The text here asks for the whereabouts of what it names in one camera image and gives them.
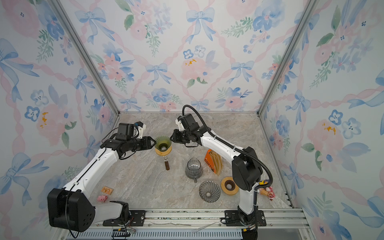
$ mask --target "black cable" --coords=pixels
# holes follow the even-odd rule
[[[136,151],[134,151],[131,155],[129,155],[128,157],[125,157],[125,158],[119,158],[120,160],[125,160],[125,159],[127,159],[127,158],[129,158],[130,156],[132,156],[133,154],[135,154],[136,153]]]
[[[133,136],[133,137],[131,137],[131,138],[136,139],[136,138],[139,136],[139,128],[136,126],[136,124],[134,124],[134,126],[135,126],[135,128],[136,128],[136,132],[137,132],[137,134],[136,134],[136,136]]]
[[[192,110],[195,112],[195,114],[199,117],[201,123],[204,125],[205,129],[207,130],[207,132],[208,132],[212,137],[215,137],[215,135],[209,130],[209,128],[208,128],[208,126],[206,125],[206,123],[204,122],[203,118],[200,116],[199,112],[198,112],[194,107],[192,107],[192,106],[190,106],[190,105],[184,105],[184,106],[183,106],[183,110],[182,110],[182,114],[183,114],[183,115],[184,115],[184,110],[185,110],[185,108],[190,108],[190,109],[192,109]],[[260,161],[257,157],[255,157],[255,156],[253,156],[253,155],[251,155],[251,154],[249,154],[249,153],[247,153],[247,152],[245,152],[245,151],[243,151],[243,150],[241,150],[241,149],[238,149],[237,147],[235,147],[235,146],[233,146],[232,144],[228,143],[228,142],[225,141],[224,139],[221,139],[221,138],[219,138],[219,137],[216,137],[216,139],[217,139],[219,142],[221,142],[221,143],[227,145],[228,147],[232,148],[233,150],[235,150],[235,151],[237,151],[237,152],[239,152],[239,153],[241,153],[241,154],[244,154],[245,156],[247,156],[247,157],[249,157],[249,158],[255,160],[257,163],[259,163],[259,164],[261,165],[262,168],[264,168],[265,172],[267,173],[267,175],[268,175],[268,177],[269,177],[269,182],[268,182],[267,184],[265,184],[265,185],[259,185],[259,186],[255,187],[255,190],[257,190],[257,189],[259,189],[259,188],[269,187],[270,185],[272,185],[272,183],[273,183],[273,176],[272,176],[272,173],[269,171],[269,169],[267,168],[267,166],[266,166],[262,161]]]
[[[70,224],[68,223],[68,217],[67,217],[67,204],[68,204],[68,197],[70,196],[70,192],[72,190],[72,188],[74,187],[74,185],[71,187],[71,189],[69,190],[68,194],[67,194],[67,198],[65,200],[65,220],[67,222],[67,227],[68,227],[68,230],[70,231],[71,235],[73,238],[77,238],[79,236],[79,232],[77,232],[77,235],[76,237],[73,235],[71,229],[70,229]]]
[[[118,127],[116,127],[116,128],[114,128],[114,129],[112,129],[102,140],[101,140],[101,142],[103,142],[103,140],[113,131],[113,130],[116,130],[116,129],[118,129]]]

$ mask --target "blue bow pattern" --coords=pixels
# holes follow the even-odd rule
[[[376,77],[376,83],[378,85],[384,86],[384,70],[382,70],[379,73],[379,75]],[[351,99],[348,102],[351,104],[349,108],[354,108],[363,104],[370,107],[376,107],[384,103],[384,91],[382,91],[381,93],[379,93],[378,95],[376,95],[374,98],[372,98],[367,102],[361,99]],[[380,125],[380,135],[383,135],[383,134],[384,134],[384,114],[381,117],[381,125]]]
[[[209,111],[209,108],[206,108],[205,106],[208,106],[208,99],[205,99],[203,101],[191,101],[191,105],[192,106],[196,106],[196,110],[200,110],[200,107],[204,110],[204,111]]]
[[[208,36],[208,38],[211,39],[211,41],[213,41],[212,34],[215,34],[216,32],[214,30],[210,29],[207,26],[207,24],[205,23],[205,21],[210,22],[210,23],[213,22],[214,16],[215,16],[215,10],[213,8],[207,8],[207,10],[205,10],[203,12],[202,11],[197,12],[195,10],[187,11],[187,21],[189,23],[192,23],[192,22],[196,21],[196,28],[195,28],[195,33],[190,35],[185,40],[185,42],[189,42],[189,44],[191,43],[193,37],[200,33],[201,25],[203,25],[203,29],[204,29],[206,35]]]
[[[30,174],[37,173],[48,169],[49,167],[43,167],[44,160],[35,166],[22,170],[31,162],[31,159],[24,153],[20,152],[16,154],[12,159],[12,167],[8,169],[5,176],[0,177],[0,194],[6,193],[11,187],[12,180],[22,186],[25,191],[23,193],[22,202],[25,206],[27,200],[32,200],[28,193],[29,180],[24,176],[15,176],[16,174]]]
[[[251,70],[253,68],[254,61],[248,61],[246,63],[232,63],[231,69],[236,70],[236,76],[234,78],[231,78],[227,81],[227,83],[231,83],[235,78],[240,77],[241,71],[243,69],[243,76],[247,82],[249,82],[249,78],[252,77],[252,75],[248,74],[245,70]]]
[[[111,31],[109,29],[106,29],[105,27],[103,27],[99,22],[102,22],[102,23],[105,23],[106,20],[105,20],[105,15],[104,15],[104,12],[101,8],[95,8],[93,10],[93,12],[84,12],[84,11],[76,11],[75,12],[75,15],[77,17],[77,19],[81,22],[81,23],[86,23],[89,21],[89,25],[91,26],[91,30],[92,30],[92,35],[88,37],[87,39],[87,42],[89,43],[92,43],[93,44],[93,38],[94,36],[97,35],[97,27],[98,26],[100,28],[100,30],[107,36],[109,37],[110,39],[112,39],[113,41],[115,40],[111,34],[114,34],[115,32],[114,31]]]
[[[301,178],[299,178],[299,175],[296,172],[296,168],[293,165],[293,162],[291,162],[291,164],[289,165],[289,169],[292,172],[290,175],[287,175],[284,171],[282,172],[283,175],[286,176],[289,180],[292,180],[294,178],[294,180],[292,181],[291,194],[296,195],[296,185],[298,189],[301,189],[304,187],[304,182]]]
[[[285,111],[288,111],[289,109],[296,110],[296,108],[298,108],[297,114],[296,114],[296,125],[297,125],[298,120],[301,122],[301,107],[303,107],[304,112],[307,111],[311,107],[311,101],[305,99],[300,90],[296,91],[295,98],[298,100],[296,104],[293,107],[285,106],[286,107]]]
[[[73,80],[73,83],[72,83],[72,85],[76,89],[79,89],[79,87],[81,86],[81,88],[84,90],[84,104],[88,103],[88,100],[87,100],[87,88],[85,87],[85,85],[87,85],[90,88],[95,88],[92,85],[93,81],[84,81],[84,79],[86,79],[86,78],[87,78],[87,75],[85,74],[84,69],[80,68],[79,75],[77,76],[77,78],[75,78]]]
[[[119,102],[122,103],[122,104],[127,104],[127,109],[125,109],[124,111],[128,111],[131,108],[134,108],[134,109],[136,109],[138,111],[140,111],[140,109],[141,109],[141,107],[138,107],[138,106],[135,105],[135,104],[137,104],[136,98],[130,98],[130,99],[122,99],[122,98],[120,98]]]
[[[14,87],[12,88],[12,101],[14,103],[16,102],[17,98],[20,100],[23,100],[22,97],[20,96],[19,89],[17,89],[17,84],[19,83],[19,77],[17,76],[15,71],[11,67],[5,65],[3,61],[6,62],[8,65],[16,68],[17,70],[22,71],[25,74],[39,77],[38,74],[31,71],[33,69],[33,64],[19,64],[9,60],[17,57],[19,57],[19,54],[16,52],[12,44],[8,40],[1,38],[0,39],[0,67],[14,83]]]
[[[85,149],[85,151],[83,153],[84,157],[88,157],[89,154],[91,154],[93,157],[96,155],[94,149],[100,148],[100,141],[98,141],[96,144],[95,144],[95,142],[96,142],[95,137],[91,135],[89,137],[89,143],[87,145],[87,148]]]
[[[160,74],[160,76],[164,79],[164,81],[166,81],[167,83],[169,83],[170,84],[170,82],[169,82],[169,80],[171,79],[170,77],[168,77],[168,76],[166,76],[166,75],[164,75],[162,72],[168,72],[168,67],[167,67],[167,65],[165,64],[165,63],[162,63],[162,64],[160,64],[159,66],[158,65],[155,65],[155,66],[153,66],[153,65],[147,65],[146,67],[145,67],[145,69],[147,70],[147,72],[149,72],[149,73],[151,73],[151,72],[153,72],[153,74],[154,74],[154,76],[155,76],[155,78],[152,80],[152,81],[150,81],[149,83],[148,83],[148,85],[151,85],[151,86],[153,86],[153,83],[157,80],[157,79],[159,79],[159,74]]]

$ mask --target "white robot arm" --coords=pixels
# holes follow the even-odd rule
[[[83,232],[92,223],[103,220],[114,219],[120,225],[130,220],[127,203],[110,201],[92,206],[88,199],[106,171],[118,159],[128,158],[125,157],[127,151],[135,153],[151,149],[156,144],[153,138],[143,137],[145,128],[142,122],[120,123],[118,132],[100,146],[95,157],[74,179],[62,189],[53,189],[48,194],[51,226]]]
[[[199,126],[191,114],[184,114],[185,108],[192,109],[203,126]],[[175,123],[179,129],[174,130],[172,142],[182,144],[197,142],[198,145],[214,150],[232,165],[233,180],[240,188],[239,218],[244,225],[254,223],[257,213],[256,191],[261,187],[269,187],[273,182],[271,172],[257,158],[255,151],[251,147],[244,149],[219,137],[207,127],[200,114],[190,105],[183,107],[183,116],[179,116]],[[265,185],[259,185],[262,168],[269,177],[269,182]]]

